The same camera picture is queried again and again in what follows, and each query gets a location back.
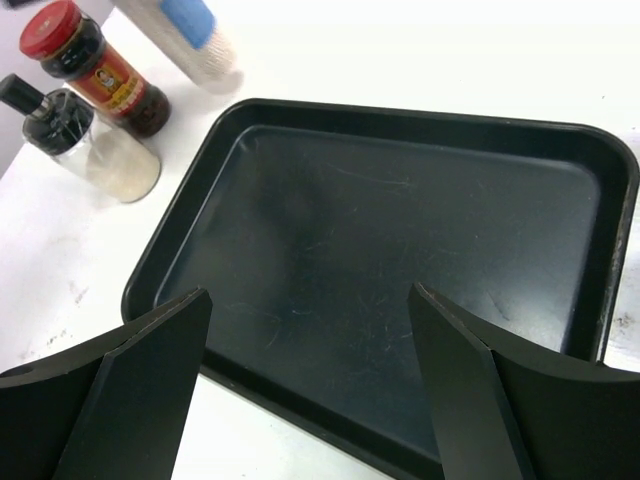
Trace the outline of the white-bead jar blue label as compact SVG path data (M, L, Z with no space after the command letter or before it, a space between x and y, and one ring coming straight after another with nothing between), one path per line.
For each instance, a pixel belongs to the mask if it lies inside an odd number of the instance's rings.
M195 85L230 94L242 83L236 54L201 0L120 0L124 14Z

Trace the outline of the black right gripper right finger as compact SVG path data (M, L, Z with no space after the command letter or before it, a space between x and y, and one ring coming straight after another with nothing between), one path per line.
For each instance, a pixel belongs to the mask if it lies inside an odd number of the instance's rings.
M408 307L446 478L638 478L638 373L549 350L419 283Z

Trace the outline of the black-cap salt grinder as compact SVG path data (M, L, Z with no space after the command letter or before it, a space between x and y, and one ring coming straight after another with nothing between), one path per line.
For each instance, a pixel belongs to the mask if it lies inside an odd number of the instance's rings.
M24 116L27 143L104 194L127 204L155 187L158 156L72 90L43 93L10 74L1 80L1 102Z

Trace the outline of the red-lid dark sauce jar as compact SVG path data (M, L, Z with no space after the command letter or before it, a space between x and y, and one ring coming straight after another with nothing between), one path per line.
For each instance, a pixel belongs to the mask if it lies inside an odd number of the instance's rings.
M24 27L19 49L138 138L154 136L169 120L165 93L129 64L73 1L43 7Z

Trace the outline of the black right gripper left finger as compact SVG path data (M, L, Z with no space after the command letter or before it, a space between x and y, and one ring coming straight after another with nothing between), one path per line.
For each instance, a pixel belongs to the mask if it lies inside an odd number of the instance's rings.
M195 289L3 372L2 478L171 478L211 311Z

